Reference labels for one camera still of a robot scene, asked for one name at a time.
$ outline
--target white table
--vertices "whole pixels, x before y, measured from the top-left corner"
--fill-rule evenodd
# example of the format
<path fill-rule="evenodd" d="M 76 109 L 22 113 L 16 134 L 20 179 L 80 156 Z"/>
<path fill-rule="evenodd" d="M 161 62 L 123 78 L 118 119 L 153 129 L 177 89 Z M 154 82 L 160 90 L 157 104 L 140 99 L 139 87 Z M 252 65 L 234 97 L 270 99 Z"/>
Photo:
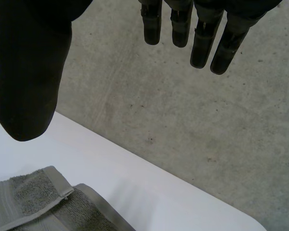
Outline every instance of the white table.
<path fill-rule="evenodd" d="M 56 113 L 44 135 L 14 141 L 0 126 L 0 180 L 53 165 L 85 183 L 137 231 L 265 231 L 256 220 Z"/>

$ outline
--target concrete floor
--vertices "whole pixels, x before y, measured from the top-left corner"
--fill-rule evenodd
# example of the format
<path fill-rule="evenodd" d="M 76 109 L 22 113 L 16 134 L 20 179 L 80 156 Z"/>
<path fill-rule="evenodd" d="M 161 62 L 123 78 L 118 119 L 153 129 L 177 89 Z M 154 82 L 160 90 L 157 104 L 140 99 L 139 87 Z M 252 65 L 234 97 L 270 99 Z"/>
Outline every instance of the concrete floor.
<path fill-rule="evenodd" d="M 289 231 L 289 0 L 252 28 L 222 76 L 189 64 L 196 12 L 183 49 L 169 17 L 164 4 L 161 41 L 149 46 L 138 1 L 96 0 L 73 23 L 57 111 L 268 231 Z"/>

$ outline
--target folded towel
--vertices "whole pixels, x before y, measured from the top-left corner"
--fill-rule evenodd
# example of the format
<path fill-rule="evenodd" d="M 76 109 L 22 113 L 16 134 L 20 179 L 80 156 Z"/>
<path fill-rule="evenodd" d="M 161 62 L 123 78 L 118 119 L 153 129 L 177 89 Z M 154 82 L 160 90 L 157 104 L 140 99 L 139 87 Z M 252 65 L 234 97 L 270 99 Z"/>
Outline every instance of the folded towel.
<path fill-rule="evenodd" d="M 67 200 L 13 231 L 135 231 L 96 191 L 77 185 Z"/>
<path fill-rule="evenodd" d="M 72 192 L 70 184 L 52 166 L 0 182 L 0 231 L 40 217 Z"/>

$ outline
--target terry cloth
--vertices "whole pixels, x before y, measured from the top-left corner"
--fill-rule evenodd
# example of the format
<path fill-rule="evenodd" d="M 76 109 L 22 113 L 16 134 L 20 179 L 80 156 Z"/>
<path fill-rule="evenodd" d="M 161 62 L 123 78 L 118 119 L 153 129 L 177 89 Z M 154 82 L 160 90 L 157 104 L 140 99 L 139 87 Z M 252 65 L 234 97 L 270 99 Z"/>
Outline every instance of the terry cloth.
<path fill-rule="evenodd" d="M 45 214 L 73 192 L 54 167 L 0 182 L 0 231 L 7 231 Z"/>
<path fill-rule="evenodd" d="M 85 184 L 38 219 L 13 231 L 135 231 L 111 205 Z"/>

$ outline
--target black rubber finger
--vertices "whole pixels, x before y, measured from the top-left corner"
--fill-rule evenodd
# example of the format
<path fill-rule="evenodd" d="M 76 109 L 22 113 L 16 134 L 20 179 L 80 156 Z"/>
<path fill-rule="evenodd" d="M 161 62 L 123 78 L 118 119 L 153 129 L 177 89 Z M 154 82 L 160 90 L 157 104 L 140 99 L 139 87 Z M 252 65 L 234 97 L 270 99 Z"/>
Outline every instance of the black rubber finger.
<path fill-rule="evenodd" d="M 193 11 L 193 2 L 182 8 L 183 10 L 171 11 L 172 42 L 177 47 L 185 47 L 188 42 L 189 28 Z"/>
<path fill-rule="evenodd" d="M 149 45 L 159 43 L 161 30 L 162 0 L 151 1 L 150 4 L 142 4 L 141 16 L 144 22 L 144 40 Z"/>
<path fill-rule="evenodd" d="M 228 13 L 228 22 L 211 63 L 210 68 L 213 73 L 221 75 L 226 72 L 250 27 L 255 25 L 264 14 L 255 19 L 246 19 Z"/>
<path fill-rule="evenodd" d="M 238 48 L 247 35 L 247 32 L 248 31 L 236 35 L 231 32 L 228 28 L 228 25 L 226 25 L 223 36 L 211 63 L 211 72 L 217 75 L 222 75 L 226 72 Z"/>
<path fill-rule="evenodd" d="M 194 45 L 190 63 L 195 68 L 203 68 L 208 60 L 223 9 L 206 8 L 196 5 L 198 23 L 195 29 Z"/>

